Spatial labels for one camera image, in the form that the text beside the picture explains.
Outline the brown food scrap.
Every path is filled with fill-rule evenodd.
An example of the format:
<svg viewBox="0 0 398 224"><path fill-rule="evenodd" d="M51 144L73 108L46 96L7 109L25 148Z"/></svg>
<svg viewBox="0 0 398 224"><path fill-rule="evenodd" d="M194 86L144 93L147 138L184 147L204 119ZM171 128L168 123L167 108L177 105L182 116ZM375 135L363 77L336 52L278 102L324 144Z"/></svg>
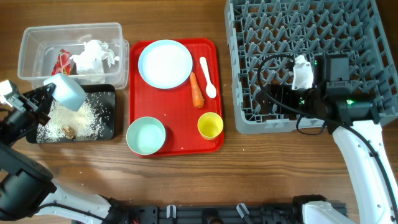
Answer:
<svg viewBox="0 0 398 224"><path fill-rule="evenodd" d="M75 131L72 127L70 127L70 126L68 126L68 125L63 125L63 126L61 127L61 129L62 129L62 131L65 133L65 137L66 137L67 139L75 139L75 137L76 137L76 131Z"/></svg>

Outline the large light blue plate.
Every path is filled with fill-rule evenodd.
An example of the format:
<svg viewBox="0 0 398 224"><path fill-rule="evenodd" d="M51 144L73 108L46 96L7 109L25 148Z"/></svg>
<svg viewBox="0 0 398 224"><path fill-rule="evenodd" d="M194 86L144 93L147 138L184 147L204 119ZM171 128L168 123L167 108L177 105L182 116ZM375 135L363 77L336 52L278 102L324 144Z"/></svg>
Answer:
<svg viewBox="0 0 398 224"><path fill-rule="evenodd" d="M176 40L157 40L144 48L138 59L142 79L158 89L172 89L187 80L193 69L189 50Z"/></svg>

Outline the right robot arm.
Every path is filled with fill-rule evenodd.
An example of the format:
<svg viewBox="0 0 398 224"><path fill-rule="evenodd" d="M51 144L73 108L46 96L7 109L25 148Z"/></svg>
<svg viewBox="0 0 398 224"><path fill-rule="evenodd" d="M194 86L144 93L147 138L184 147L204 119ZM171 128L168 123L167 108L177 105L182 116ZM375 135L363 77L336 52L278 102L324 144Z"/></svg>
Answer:
<svg viewBox="0 0 398 224"><path fill-rule="evenodd" d="M283 54L289 60L292 88L285 99L259 87L269 101L299 118L323 121L333 136L349 172L361 223L397 223L397 182L382 140L377 105L359 82L350 79L345 54L317 56L310 63L303 55Z"/></svg>

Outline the clear plastic bin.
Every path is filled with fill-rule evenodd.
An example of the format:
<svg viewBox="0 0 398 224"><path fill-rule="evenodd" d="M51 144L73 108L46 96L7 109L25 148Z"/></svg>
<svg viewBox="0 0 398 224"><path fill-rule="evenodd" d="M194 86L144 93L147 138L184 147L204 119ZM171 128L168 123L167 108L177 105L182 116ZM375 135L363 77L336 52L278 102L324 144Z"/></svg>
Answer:
<svg viewBox="0 0 398 224"><path fill-rule="evenodd" d="M116 61L104 59L102 72L73 71L71 78L81 85L110 84L116 89L125 88L129 76L129 43L117 22L28 27L22 38L17 76L30 82L33 88L43 86L60 60L60 53L80 55L91 40L97 40L107 52L115 54Z"/></svg>

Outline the white tissue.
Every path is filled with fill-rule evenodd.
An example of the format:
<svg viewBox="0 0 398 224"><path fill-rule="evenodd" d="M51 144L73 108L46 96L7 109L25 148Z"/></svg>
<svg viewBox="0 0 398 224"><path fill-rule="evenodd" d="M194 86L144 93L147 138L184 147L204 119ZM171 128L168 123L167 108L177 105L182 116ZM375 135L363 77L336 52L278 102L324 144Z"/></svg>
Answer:
<svg viewBox="0 0 398 224"><path fill-rule="evenodd" d="M70 56L70 60L74 61L76 72L79 75L103 74L103 60L106 61L109 68L119 61L119 56L109 48L106 42L91 40L84 42L83 46L84 51L80 55Z"/></svg>

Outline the yellow plastic cup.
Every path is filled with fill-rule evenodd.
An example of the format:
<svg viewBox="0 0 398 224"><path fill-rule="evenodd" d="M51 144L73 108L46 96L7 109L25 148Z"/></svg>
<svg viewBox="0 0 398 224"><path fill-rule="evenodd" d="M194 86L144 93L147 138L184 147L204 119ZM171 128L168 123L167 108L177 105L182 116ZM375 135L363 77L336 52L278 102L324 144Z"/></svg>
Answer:
<svg viewBox="0 0 398 224"><path fill-rule="evenodd" d="M213 140L223 131L224 122L219 114L207 112L198 119L197 128L204 139Z"/></svg>

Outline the orange carrot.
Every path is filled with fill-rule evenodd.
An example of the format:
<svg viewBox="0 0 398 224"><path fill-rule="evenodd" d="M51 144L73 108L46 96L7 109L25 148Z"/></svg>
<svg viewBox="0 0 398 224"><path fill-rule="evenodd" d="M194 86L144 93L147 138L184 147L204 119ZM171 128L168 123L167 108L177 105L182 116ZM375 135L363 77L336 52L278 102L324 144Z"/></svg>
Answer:
<svg viewBox="0 0 398 224"><path fill-rule="evenodd" d="M190 74L190 85L192 90L192 101L195 108L202 108L204 106L204 97L198 85L196 75L194 72Z"/></svg>

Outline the mint green bowl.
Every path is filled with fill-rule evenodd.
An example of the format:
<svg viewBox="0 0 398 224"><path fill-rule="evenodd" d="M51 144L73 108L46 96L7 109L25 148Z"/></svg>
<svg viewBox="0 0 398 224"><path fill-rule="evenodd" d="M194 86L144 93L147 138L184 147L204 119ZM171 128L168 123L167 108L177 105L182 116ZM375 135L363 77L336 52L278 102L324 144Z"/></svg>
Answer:
<svg viewBox="0 0 398 224"><path fill-rule="evenodd" d="M133 121L127 129L126 142L140 156L156 153L164 145L165 126L156 118L145 116Z"/></svg>

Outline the grey dishwasher rack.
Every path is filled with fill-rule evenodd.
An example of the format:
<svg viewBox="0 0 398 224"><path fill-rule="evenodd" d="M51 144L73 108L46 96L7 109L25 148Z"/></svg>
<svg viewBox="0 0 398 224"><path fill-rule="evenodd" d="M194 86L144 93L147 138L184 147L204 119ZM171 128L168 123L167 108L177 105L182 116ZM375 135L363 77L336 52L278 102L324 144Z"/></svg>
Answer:
<svg viewBox="0 0 398 224"><path fill-rule="evenodd" d="M236 129L242 134L317 128L317 119L266 108L261 85L291 86L287 56L345 54L355 91L368 93L380 123L397 119L397 70L374 1L232 1L224 8Z"/></svg>

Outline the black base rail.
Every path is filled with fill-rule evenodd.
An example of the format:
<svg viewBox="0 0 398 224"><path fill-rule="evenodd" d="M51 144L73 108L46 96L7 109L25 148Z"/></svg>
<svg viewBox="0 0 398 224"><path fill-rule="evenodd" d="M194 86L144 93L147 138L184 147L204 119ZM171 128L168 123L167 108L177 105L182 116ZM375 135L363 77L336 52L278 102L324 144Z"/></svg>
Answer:
<svg viewBox="0 0 398 224"><path fill-rule="evenodd" d="M209 218L219 218L223 223L246 223L235 206L178 207L175 218L169 218L165 207L132 207L135 223L208 223ZM299 223L298 209L292 203L265 203L248 206L253 223Z"/></svg>

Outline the red snack wrapper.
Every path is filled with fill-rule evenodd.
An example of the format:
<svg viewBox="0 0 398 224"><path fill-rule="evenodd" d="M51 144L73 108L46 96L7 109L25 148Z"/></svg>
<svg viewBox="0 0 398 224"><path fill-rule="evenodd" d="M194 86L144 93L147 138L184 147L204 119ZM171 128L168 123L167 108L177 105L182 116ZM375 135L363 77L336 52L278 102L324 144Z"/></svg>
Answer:
<svg viewBox="0 0 398 224"><path fill-rule="evenodd" d="M72 66L70 61L70 53L65 49L61 49L58 54L57 61L55 62L54 68L52 70L52 76L58 73L69 75L71 74L71 71L72 71Z"/></svg>

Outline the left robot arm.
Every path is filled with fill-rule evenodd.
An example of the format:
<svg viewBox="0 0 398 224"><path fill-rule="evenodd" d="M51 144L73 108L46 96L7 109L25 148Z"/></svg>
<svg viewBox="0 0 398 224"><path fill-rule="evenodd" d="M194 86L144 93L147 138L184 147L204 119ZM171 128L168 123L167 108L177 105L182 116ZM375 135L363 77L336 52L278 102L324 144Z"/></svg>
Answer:
<svg viewBox="0 0 398 224"><path fill-rule="evenodd" d="M49 121L57 86L48 84L21 94L13 82L1 82L1 103L13 109L1 121L1 220L55 215L72 223L133 223L134 214L116 199L83 194L53 181L53 174L12 145Z"/></svg>

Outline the light blue bowl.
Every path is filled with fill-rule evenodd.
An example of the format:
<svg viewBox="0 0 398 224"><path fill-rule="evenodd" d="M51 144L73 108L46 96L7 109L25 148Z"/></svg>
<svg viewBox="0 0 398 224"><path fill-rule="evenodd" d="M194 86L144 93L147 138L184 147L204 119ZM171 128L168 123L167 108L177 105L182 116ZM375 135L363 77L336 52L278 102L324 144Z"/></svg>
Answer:
<svg viewBox="0 0 398 224"><path fill-rule="evenodd" d="M84 89L64 73L58 73L44 81L44 85L54 84L52 96L63 106L72 111L78 111L86 100Z"/></svg>

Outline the white plastic spoon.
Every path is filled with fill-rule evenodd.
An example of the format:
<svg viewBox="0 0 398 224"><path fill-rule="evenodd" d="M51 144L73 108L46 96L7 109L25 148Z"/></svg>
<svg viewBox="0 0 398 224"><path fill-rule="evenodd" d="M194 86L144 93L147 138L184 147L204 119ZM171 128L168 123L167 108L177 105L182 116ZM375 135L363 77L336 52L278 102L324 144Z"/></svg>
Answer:
<svg viewBox="0 0 398 224"><path fill-rule="evenodd" d="M215 98L217 91L215 86L211 82L208 64L205 57L200 57L200 65L206 79L206 89L205 89L206 94L208 95L209 98Z"/></svg>

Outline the red serving tray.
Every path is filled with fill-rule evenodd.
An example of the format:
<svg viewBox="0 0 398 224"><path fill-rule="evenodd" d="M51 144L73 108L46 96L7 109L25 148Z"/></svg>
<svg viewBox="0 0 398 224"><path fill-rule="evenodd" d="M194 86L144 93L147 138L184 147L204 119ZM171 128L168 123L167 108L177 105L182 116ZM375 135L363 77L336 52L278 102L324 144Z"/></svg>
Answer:
<svg viewBox="0 0 398 224"><path fill-rule="evenodd" d="M203 154L219 150L224 144L224 133L213 140L204 139L198 128L200 116L206 112L223 115L220 76L218 71L218 54L215 44L206 38L178 39L186 46L193 57L193 72L205 98L205 104L198 109L192 103L192 91L187 80L171 90L160 90L151 87L141 77L138 70L139 56L151 40L135 43L130 49L129 68L129 122L150 116L157 118L166 130L165 144L152 157L181 156L186 154ZM205 57L210 72L210 80L217 89L214 99L205 93L206 80L199 63Z"/></svg>

